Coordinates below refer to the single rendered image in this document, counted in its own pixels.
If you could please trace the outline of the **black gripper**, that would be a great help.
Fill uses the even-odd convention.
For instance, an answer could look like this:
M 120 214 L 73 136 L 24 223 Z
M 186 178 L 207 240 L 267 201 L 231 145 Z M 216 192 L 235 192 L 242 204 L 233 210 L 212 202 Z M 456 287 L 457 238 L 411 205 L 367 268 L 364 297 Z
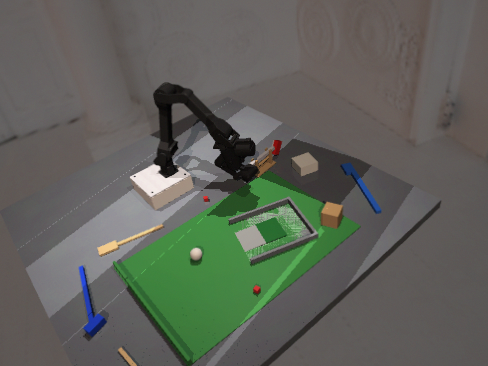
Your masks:
M 235 156 L 232 159 L 224 159 L 222 154 L 220 154 L 216 159 L 214 164 L 221 168 L 222 170 L 226 171 L 227 173 L 234 176 L 237 174 L 236 171 L 241 170 L 241 175 L 239 178 L 244 180 L 246 183 L 250 181 L 255 174 L 258 172 L 257 166 L 252 164 L 243 165 L 239 156 Z

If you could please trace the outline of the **brown cube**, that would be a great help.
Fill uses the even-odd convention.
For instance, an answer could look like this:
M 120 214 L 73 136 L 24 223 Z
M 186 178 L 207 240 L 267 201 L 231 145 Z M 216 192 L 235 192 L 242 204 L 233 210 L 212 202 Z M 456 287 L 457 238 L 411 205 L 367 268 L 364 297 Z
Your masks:
M 327 202 L 321 213 L 321 225 L 337 229 L 342 219 L 343 206 Z

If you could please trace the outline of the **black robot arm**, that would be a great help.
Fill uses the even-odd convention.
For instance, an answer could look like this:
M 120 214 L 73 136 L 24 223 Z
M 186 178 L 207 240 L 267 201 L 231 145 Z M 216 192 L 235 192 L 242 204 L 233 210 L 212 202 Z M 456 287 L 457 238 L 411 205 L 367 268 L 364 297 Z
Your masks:
M 163 83 L 153 93 L 155 105 L 159 109 L 160 117 L 160 141 L 157 147 L 156 158 L 153 163 L 160 167 L 158 171 L 167 178 L 178 170 L 174 167 L 172 156 L 177 151 L 178 141 L 172 138 L 172 104 L 184 103 L 208 128 L 209 134 L 215 140 L 213 149 L 219 149 L 224 159 L 232 159 L 239 156 L 244 162 L 247 156 L 254 156 L 256 146 L 251 138 L 239 139 L 240 135 L 225 120 L 216 117 L 196 97 L 192 90 L 180 85 Z M 228 140 L 232 135 L 231 140 Z

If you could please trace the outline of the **white golf ball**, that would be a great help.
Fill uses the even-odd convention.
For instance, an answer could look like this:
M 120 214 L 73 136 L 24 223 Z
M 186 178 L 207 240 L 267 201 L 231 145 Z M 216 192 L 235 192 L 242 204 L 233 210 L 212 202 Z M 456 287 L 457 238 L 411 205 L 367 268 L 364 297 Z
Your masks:
M 202 251 L 198 248 L 194 248 L 190 252 L 190 258 L 194 261 L 198 261 L 202 258 Z

